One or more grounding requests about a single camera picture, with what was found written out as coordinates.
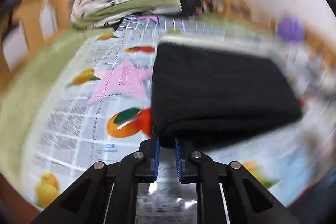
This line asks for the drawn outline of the black pants with white stripe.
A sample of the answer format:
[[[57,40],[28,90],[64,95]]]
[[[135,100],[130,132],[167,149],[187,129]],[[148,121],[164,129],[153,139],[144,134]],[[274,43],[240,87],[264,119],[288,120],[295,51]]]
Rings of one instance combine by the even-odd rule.
[[[240,141],[298,121],[298,100],[267,57],[161,42],[151,110],[162,147]]]

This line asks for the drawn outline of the fruit-print plastic table cover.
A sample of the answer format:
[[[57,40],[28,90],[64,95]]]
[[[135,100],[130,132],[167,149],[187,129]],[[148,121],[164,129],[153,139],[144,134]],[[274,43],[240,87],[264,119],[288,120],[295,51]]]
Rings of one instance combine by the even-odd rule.
[[[240,162],[297,223],[335,223],[335,91],[319,84],[321,60],[275,37],[156,30],[88,38],[60,73],[23,153],[23,194],[38,215],[95,162],[119,162],[158,137],[151,93],[161,42],[267,57],[280,68],[302,111],[298,121],[218,146],[184,142],[213,161]],[[197,187],[180,183],[175,145],[159,142],[157,179],[138,185],[134,223],[198,223]]]

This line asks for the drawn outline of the green fleece blanket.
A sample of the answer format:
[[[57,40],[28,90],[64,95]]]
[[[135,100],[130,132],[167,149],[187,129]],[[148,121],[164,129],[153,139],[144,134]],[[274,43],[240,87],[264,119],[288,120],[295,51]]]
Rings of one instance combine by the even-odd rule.
[[[266,38],[274,36],[270,30],[246,20],[228,20],[261,31]],[[86,39],[106,31],[106,28],[84,31],[68,29],[56,34],[19,70],[5,90],[1,98],[1,173],[14,187],[20,187],[23,144],[40,105]]]

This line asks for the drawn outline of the blue checkered bed sheet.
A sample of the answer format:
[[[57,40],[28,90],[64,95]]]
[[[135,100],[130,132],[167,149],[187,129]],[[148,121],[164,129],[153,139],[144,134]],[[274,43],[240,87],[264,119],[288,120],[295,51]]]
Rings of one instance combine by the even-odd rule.
[[[117,28],[118,31],[156,30],[164,32],[200,33],[224,36],[260,38],[261,31],[234,20],[213,16],[173,18],[159,15],[156,19],[140,16],[126,16]]]

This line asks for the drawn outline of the purple plush toy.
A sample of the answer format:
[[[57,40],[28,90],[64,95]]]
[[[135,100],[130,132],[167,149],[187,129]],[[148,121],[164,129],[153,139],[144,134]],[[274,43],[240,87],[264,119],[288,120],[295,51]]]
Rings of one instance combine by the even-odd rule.
[[[276,34],[285,42],[303,42],[305,29],[302,22],[291,15],[284,15],[279,21]]]

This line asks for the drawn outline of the wooden bed frame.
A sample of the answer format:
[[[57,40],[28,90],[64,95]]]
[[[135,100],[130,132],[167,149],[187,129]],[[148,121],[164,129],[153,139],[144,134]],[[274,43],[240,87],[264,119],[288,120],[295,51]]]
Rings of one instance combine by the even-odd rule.
[[[22,0],[1,16],[1,37],[15,24],[22,26],[27,46],[27,53],[15,67],[11,69],[1,55],[1,92],[10,86],[16,74],[26,63],[43,48],[52,45],[60,35],[71,29],[70,5],[73,0]],[[260,34],[274,35],[280,28],[280,22],[270,17],[261,7],[248,3],[245,0],[216,0],[226,5],[223,11],[216,9],[212,14],[202,16],[202,22],[215,21],[218,26],[233,35],[228,25],[248,28]],[[239,6],[249,12],[250,16],[241,12],[229,11],[229,5]],[[308,25],[304,26],[305,43],[315,56],[322,58],[322,75],[319,81],[321,88],[329,93],[335,91],[335,48],[331,42]]]

